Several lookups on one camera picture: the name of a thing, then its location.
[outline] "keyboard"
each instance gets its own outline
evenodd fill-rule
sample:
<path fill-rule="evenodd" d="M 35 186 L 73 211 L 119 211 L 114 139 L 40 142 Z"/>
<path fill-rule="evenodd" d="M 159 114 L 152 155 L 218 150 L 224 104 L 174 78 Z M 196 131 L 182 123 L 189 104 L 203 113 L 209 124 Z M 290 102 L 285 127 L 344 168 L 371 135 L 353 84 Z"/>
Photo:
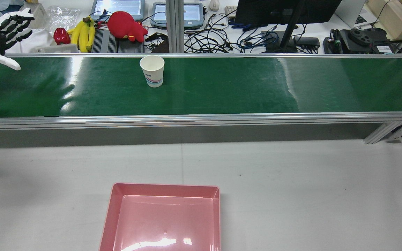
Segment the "keyboard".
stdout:
<path fill-rule="evenodd" d="M 356 19 L 355 24 L 362 24 L 367 22 L 367 20 L 365 20 L 362 16 L 358 16 L 358 19 Z"/>
<path fill-rule="evenodd" d="M 237 7 L 236 6 L 226 6 L 224 7 L 224 13 L 228 15 L 229 18 L 235 18 Z"/>

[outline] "green conveyor belt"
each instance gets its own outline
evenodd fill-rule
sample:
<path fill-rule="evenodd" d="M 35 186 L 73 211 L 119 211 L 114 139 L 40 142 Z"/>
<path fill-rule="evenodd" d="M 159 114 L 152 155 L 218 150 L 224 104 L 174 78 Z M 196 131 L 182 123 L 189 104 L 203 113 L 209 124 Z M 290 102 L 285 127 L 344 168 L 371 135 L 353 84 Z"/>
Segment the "green conveyor belt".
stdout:
<path fill-rule="evenodd" d="M 402 58 L 17 58 L 0 65 L 0 117 L 402 111 Z"/>

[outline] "red object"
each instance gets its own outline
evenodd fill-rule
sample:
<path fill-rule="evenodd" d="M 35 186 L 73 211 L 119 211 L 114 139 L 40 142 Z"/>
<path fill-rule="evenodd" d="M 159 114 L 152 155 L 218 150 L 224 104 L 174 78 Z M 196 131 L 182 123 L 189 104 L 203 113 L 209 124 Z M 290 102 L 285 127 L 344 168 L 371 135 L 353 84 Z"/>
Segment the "red object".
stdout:
<path fill-rule="evenodd" d="M 114 12 L 108 19 L 107 26 L 116 38 L 128 38 L 132 42 L 137 40 L 143 43 L 144 35 L 148 33 L 140 22 L 135 22 L 134 18 L 125 11 Z"/>
<path fill-rule="evenodd" d="M 221 251 L 214 186 L 113 185 L 99 251 Z"/>
<path fill-rule="evenodd" d="M 70 44 L 69 34 L 64 28 L 55 29 L 54 40 L 58 45 Z"/>

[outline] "white paper cup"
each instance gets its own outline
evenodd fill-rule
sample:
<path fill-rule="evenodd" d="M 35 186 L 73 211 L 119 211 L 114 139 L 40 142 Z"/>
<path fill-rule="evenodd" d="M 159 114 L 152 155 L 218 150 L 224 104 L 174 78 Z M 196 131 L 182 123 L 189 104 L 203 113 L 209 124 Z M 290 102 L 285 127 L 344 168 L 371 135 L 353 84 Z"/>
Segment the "white paper cup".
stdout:
<path fill-rule="evenodd" d="M 162 57 L 155 55 L 144 57 L 139 62 L 149 86 L 159 87 L 162 85 L 164 63 L 165 62 Z"/>

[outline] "red stuffed toy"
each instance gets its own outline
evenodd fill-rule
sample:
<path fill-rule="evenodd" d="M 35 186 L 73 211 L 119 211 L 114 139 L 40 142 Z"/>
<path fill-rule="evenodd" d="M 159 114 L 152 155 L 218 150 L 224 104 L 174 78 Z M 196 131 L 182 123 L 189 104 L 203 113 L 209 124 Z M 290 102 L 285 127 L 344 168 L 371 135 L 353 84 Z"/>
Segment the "red stuffed toy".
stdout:
<path fill-rule="evenodd" d="M 140 22 L 135 22 L 134 18 L 125 11 L 114 12 L 110 16 L 107 26 L 116 38 L 128 38 L 132 42 L 137 40 L 139 43 L 143 43 L 144 35 L 148 33 Z"/>

